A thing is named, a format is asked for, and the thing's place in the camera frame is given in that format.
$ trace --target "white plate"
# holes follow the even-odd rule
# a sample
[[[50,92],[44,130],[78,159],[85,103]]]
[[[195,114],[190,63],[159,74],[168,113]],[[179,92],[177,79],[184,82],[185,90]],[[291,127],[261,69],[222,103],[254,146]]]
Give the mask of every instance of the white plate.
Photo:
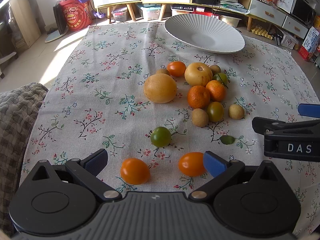
[[[232,26],[201,14],[180,14],[166,20],[165,30],[179,41],[214,53],[234,53],[244,48],[242,35]]]

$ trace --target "leaf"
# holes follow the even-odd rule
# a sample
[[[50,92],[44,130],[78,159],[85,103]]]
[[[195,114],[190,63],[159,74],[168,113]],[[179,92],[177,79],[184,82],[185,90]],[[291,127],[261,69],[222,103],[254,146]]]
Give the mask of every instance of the leaf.
[[[104,141],[104,142],[102,143],[102,145],[105,145],[105,146],[106,146],[106,149],[107,149],[107,148],[109,148],[110,143],[109,143],[109,141]]]
[[[231,135],[222,135],[220,137],[220,141],[223,143],[223,144],[233,144],[234,141],[235,141],[235,138]]]

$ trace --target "tomato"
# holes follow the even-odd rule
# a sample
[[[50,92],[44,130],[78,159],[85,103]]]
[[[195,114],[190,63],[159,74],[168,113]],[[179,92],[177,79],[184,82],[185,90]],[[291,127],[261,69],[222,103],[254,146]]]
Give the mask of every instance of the tomato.
[[[154,146],[159,148],[165,147],[171,142],[171,133],[167,128],[159,126],[153,130],[150,139]]]
[[[223,118],[224,109],[221,103],[212,102],[208,105],[207,114],[211,122],[219,122]]]
[[[183,155],[179,160],[178,167],[183,174],[190,177],[204,174],[203,153],[191,152]]]
[[[137,158],[129,158],[123,161],[120,175],[127,183],[140,185],[150,179],[150,170],[144,161]]]
[[[225,73],[216,73],[213,76],[212,80],[218,80],[220,83],[224,84],[225,86],[228,83],[228,78],[227,78],[227,75]]]
[[[181,61],[174,61],[167,65],[167,70],[174,77],[182,77],[186,71],[186,65]]]

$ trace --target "orange tomato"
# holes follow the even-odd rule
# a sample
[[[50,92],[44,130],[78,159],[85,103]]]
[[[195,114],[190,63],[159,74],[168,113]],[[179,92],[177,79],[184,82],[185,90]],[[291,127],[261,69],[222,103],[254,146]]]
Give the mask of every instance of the orange tomato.
[[[182,77],[186,71],[186,65],[181,61],[174,61],[167,65],[167,70],[174,77]]]
[[[183,155],[179,160],[178,167],[183,174],[190,177],[204,174],[203,153],[191,152]]]
[[[123,161],[120,175],[127,183],[140,185],[150,179],[150,170],[142,160],[129,158]]]

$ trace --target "table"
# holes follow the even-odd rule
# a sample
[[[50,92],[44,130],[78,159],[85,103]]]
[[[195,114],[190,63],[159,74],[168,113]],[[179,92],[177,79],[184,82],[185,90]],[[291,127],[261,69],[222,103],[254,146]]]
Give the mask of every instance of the table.
[[[287,51],[244,37],[238,53],[213,54],[191,48],[166,33],[163,23],[131,23],[92,26],[57,76],[39,111],[24,156],[21,181],[37,161],[64,164],[84,158],[100,148],[109,161],[98,178],[123,195],[131,191],[184,191],[187,195],[212,177],[183,175],[179,158],[192,151],[211,150],[225,160],[238,159],[259,165],[263,136],[254,133],[255,116],[286,122],[309,120],[299,116],[299,103],[319,103],[303,71]],[[180,60],[186,65],[218,64],[228,76],[228,92],[222,102],[224,119],[204,128],[194,127],[187,103],[190,89],[183,77],[175,78],[177,95],[167,104],[145,98],[143,84],[157,69]],[[239,104],[245,118],[232,120],[228,107]],[[156,148],[149,135],[165,126],[172,133],[170,146]],[[232,145],[220,143],[232,135]],[[151,180],[130,185],[120,177],[124,159],[135,157],[150,167]],[[301,202],[295,234],[312,231],[319,224],[320,181],[317,163],[272,159]]]

